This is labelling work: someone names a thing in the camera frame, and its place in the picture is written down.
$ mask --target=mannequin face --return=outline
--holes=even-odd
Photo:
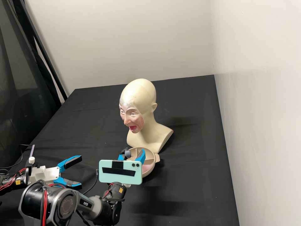
[[[132,133],[138,133],[144,126],[143,116],[137,108],[119,104],[120,116]]]

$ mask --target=open mouth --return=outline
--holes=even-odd
[[[130,127],[129,127],[129,129],[130,129],[131,131],[134,131],[136,128],[137,128],[137,126],[130,126]]]

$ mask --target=round container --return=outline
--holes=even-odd
[[[155,164],[160,161],[160,157],[158,154],[151,152],[147,148],[136,147],[130,149],[132,157],[130,157],[127,160],[134,161],[137,157],[137,154],[139,154],[142,149],[145,150],[145,161],[144,164],[142,165],[142,178],[143,178],[153,171]]]

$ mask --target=table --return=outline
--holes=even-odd
[[[239,225],[213,75],[153,82],[158,123],[174,130],[150,175],[125,195],[119,226]],[[73,155],[82,162],[62,177],[80,181],[82,192],[95,179],[100,159],[117,159],[127,147],[119,115],[125,85],[76,89],[33,140],[39,165],[56,166]],[[29,156],[24,153],[21,169]],[[98,182],[86,196],[103,195]],[[1,225],[24,225],[18,213],[23,190],[0,196]],[[74,214],[70,225],[84,225]]]

